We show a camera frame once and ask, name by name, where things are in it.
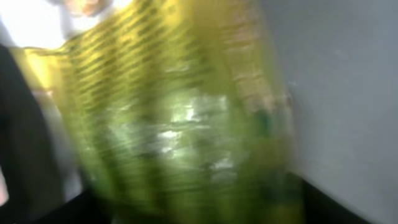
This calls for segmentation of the green yellow sachet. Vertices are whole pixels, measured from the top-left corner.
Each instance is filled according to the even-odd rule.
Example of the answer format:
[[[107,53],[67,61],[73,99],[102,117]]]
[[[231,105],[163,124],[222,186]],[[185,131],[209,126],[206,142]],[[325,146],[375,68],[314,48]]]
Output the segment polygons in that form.
[[[256,1],[129,1],[27,54],[121,223],[303,223]]]

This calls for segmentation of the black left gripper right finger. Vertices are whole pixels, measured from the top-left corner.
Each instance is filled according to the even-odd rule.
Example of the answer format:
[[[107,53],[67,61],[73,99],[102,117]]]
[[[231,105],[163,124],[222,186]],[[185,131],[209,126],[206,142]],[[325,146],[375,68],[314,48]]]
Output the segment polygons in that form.
[[[289,173],[288,177],[299,183],[305,224],[371,224],[298,175]]]

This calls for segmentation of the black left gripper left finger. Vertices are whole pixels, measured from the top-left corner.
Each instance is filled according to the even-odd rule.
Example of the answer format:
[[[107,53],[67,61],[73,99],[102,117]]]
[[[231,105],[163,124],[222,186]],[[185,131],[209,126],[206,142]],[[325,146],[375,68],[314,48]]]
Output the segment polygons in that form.
[[[111,224],[110,216],[90,190],[39,218],[30,214],[29,207],[25,195],[11,194],[1,205],[1,224]]]

